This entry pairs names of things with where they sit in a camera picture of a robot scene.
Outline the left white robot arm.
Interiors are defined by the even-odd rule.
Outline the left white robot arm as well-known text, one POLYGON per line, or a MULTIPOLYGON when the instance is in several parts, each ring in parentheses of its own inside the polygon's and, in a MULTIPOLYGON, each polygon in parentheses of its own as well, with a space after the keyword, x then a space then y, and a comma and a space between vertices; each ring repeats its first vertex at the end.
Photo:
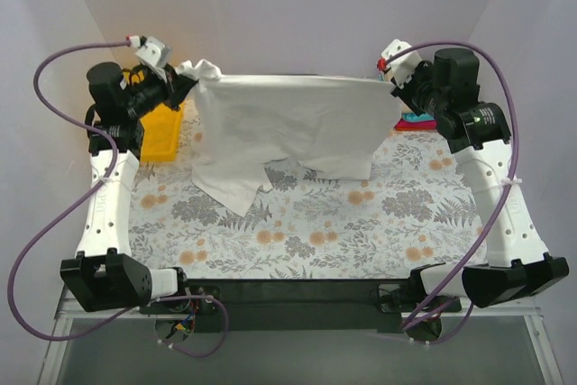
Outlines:
POLYGON ((93 98, 85 123, 92 184, 84 233, 74 258, 62 261, 60 276, 87 312, 142 307, 160 298, 174 313, 185 311, 192 292, 180 267, 151 269, 132 257, 129 213, 140 165, 142 118, 160 105, 177 111, 196 82, 171 66, 159 78, 143 64, 123 69, 114 62, 87 72, 93 98))

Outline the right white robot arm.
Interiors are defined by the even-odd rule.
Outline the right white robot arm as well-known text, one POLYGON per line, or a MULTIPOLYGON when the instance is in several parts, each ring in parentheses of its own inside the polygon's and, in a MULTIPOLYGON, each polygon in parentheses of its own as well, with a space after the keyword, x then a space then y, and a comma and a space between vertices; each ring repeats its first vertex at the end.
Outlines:
POLYGON ((397 41, 381 66, 392 95, 414 113, 431 115, 436 130, 471 190, 482 232, 455 265, 421 267, 408 278, 408 299, 417 313, 441 297, 468 298, 490 307, 543 292, 566 278, 564 257, 550 254, 541 239, 517 177, 517 121, 513 109, 480 99, 480 58, 487 53, 464 43, 440 43, 433 60, 397 41))

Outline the white t shirt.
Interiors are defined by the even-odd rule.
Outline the white t shirt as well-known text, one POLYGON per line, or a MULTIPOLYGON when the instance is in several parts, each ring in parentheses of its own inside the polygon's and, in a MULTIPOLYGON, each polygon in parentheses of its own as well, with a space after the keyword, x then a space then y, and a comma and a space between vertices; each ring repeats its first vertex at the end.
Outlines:
POLYGON ((374 79, 225 75, 207 60, 176 71, 197 81, 190 95, 204 129, 191 178, 239 216, 272 188, 272 161, 295 160, 322 179, 368 179, 400 118, 393 86, 374 79))

